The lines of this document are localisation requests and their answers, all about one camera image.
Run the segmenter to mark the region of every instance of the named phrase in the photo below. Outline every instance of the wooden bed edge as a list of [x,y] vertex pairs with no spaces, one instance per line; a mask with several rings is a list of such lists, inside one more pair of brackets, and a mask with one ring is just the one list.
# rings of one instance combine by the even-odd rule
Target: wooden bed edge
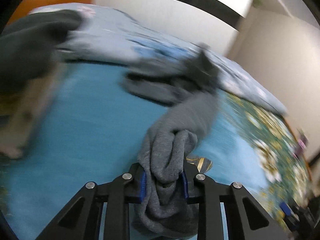
[[[293,135],[294,139],[296,140],[296,142],[298,142],[299,140],[299,132],[296,128],[293,127],[293,125],[291,124],[291,121],[289,121],[289,118],[288,116],[282,116],[283,119],[284,119],[284,124],[286,125],[286,127],[288,128],[289,132]],[[308,171],[308,175],[309,175],[309,179],[310,181],[312,181],[312,173],[311,173],[311,169],[309,167],[309,164],[305,158],[305,156],[302,154],[302,157],[303,157],[303,160],[306,164],[306,168],[307,168],[307,171]]]

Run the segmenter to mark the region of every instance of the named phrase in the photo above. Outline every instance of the gray cloth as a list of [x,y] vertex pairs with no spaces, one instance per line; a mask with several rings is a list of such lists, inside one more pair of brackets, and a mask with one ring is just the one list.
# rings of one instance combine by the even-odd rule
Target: gray cloth
[[[163,65],[164,69],[170,68],[170,62],[162,64],[167,64]],[[184,157],[209,133],[218,111],[218,68],[211,64],[203,51],[198,57],[183,60],[179,64],[185,66],[185,71],[180,75],[170,73],[169,77],[165,74],[166,71],[163,72],[166,78],[172,78],[175,82],[158,81],[155,84],[149,81],[147,88],[138,85],[146,78],[142,75],[146,65],[141,64],[140,81],[136,82],[134,89],[135,94],[142,97],[148,94],[149,99],[157,101],[161,101],[165,95],[172,98],[176,89],[180,92],[185,90],[183,97],[180,92],[177,93],[177,98],[182,100],[182,103],[169,108],[168,112],[148,129],[138,154],[139,163],[147,174],[147,185],[143,203],[136,206],[137,216],[133,225],[142,233],[145,233],[144,228],[147,228],[154,232],[155,236],[171,238],[186,238],[197,233],[198,205],[187,205],[182,182],[178,179],[183,171]],[[183,86],[175,86],[177,80],[183,80]],[[162,94],[164,90],[161,84],[166,87],[165,95]],[[132,91],[133,87],[134,84],[131,83],[129,91]]]
[[[131,65],[157,54],[179,59],[194,56],[198,51],[190,42],[150,30],[129,15],[108,7],[66,3],[40,7],[33,13],[59,9],[78,10],[88,18],[86,25],[72,32],[70,40],[59,46],[66,59]],[[220,68],[218,84],[221,89],[275,114],[287,112],[286,107],[239,64],[212,51],[207,51],[207,56]]]
[[21,89],[43,76],[55,60],[55,47],[82,22],[72,10],[38,13],[6,26],[0,36],[0,91]]

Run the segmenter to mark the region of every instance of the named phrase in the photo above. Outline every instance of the metal screw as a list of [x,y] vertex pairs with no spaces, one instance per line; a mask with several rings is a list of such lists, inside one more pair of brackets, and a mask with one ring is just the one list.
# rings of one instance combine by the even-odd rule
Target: metal screw
[[199,173],[199,174],[196,175],[196,178],[197,178],[198,180],[204,180],[204,179],[205,179],[205,175]]
[[125,173],[125,174],[122,175],[122,178],[123,179],[131,179],[132,175],[130,173]]
[[96,186],[96,184],[94,182],[88,182],[87,184],[85,184],[85,187],[87,189],[92,189]]
[[234,183],[232,183],[232,185],[235,188],[242,188],[242,184],[240,182],[234,182]]

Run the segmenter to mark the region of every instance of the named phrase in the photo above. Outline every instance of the gray fabric fold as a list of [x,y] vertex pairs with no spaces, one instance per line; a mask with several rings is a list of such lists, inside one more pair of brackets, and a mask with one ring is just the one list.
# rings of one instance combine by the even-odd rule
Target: gray fabric fold
[[[175,67],[172,62],[162,61],[161,64],[163,68]],[[179,175],[183,171],[184,157],[209,133],[218,111],[218,69],[203,51],[196,58],[176,64],[183,65],[184,71],[179,74],[171,72],[170,75],[167,74],[169,71],[160,71],[161,78],[166,77],[156,82],[149,79],[151,73],[142,73],[142,69],[148,68],[141,62],[135,66],[141,66],[139,75],[136,71],[135,74],[130,73],[124,82],[129,92],[134,91],[134,94],[144,98],[163,103],[162,98],[170,95],[172,104],[181,101],[169,108],[145,135],[138,160],[147,174],[146,197],[142,204],[136,206],[133,222],[142,233],[146,233],[146,228],[154,232],[153,237],[175,239],[197,233],[198,205],[187,205]]]

